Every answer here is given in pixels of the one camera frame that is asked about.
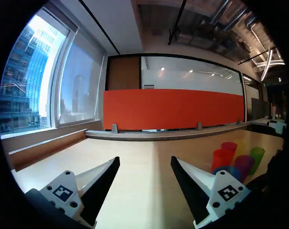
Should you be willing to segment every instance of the red cup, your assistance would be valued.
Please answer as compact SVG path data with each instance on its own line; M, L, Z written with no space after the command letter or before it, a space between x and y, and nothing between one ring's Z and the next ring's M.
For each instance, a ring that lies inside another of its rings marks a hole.
M235 152L226 149L215 150L211 172L218 167L230 165L234 154Z
M222 143L221 145L221 149L223 150L229 150L229 151L232 151L232 152L236 152L236 149L237 149L237 144L234 143L234 142L224 142Z

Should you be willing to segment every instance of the building facade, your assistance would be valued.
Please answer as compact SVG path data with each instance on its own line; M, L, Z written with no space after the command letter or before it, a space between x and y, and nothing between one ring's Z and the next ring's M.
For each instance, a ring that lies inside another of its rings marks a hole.
M47 118L39 116L41 82L50 51L39 39L47 35L43 33L27 25L8 58L0 90L1 134L47 127Z

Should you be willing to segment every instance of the plastic cup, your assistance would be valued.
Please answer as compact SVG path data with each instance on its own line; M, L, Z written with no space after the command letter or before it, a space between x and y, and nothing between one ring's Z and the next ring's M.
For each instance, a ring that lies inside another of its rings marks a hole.
M234 142L237 144L237 149L235 152L235 157L238 157L240 155L245 155L245 149L247 147L247 142L244 139L237 139L234 140Z
M265 153L265 150L261 147L254 147L251 149L250 156L255 159L255 164L250 171L251 175L253 175L256 172L256 170L258 169L258 166L262 160L264 153Z
M213 171L213 174L216 175L217 172L221 171L221 170L225 170L226 172L228 172L230 175L232 175L233 177L235 177L237 180L240 179L240 171L239 169L235 168L234 166L221 166L216 168Z
M255 164L255 159L249 155L241 155L235 160L235 168L240 171L240 182L243 183Z
M230 150L225 149L215 150L211 172L213 172L218 167L230 165L234 154L235 153Z
M221 144L221 149L236 152L237 144L234 142L224 142Z

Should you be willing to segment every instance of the ceiling light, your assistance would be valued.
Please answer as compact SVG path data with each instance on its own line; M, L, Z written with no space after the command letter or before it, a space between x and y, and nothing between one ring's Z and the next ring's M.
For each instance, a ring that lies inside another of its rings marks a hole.
M268 58L269 60L267 61L266 63L266 66L265 66L265 69L263 70L263 73L262 73L262 77L261 77L261 81L263 81L263 79L266 77L266 73L270 67L270 63L271 63L271 59L272 59L272 54L273 54L273 49L270 50L269 52L269 55L268 55Z
M250 78L243 76L244 79L247 79L248 81L252 81Z
M285 63L270 63L270 65L285 65ZM256 67L262 67L262 66L266 66L266 64L257 65Z

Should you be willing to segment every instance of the blue cup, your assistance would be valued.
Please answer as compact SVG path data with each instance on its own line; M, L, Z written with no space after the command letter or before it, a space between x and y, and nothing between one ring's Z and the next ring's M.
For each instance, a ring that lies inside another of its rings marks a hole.
M225 170L226 172L228 172L230 175L232 175L233 177L235 177L237 180L240 179L240 171L239 169L235 168L234 166L221 166L221 167L218 167L216 168L214 171L213 171L213 174L216 175L217 172L221 171L221 170Z

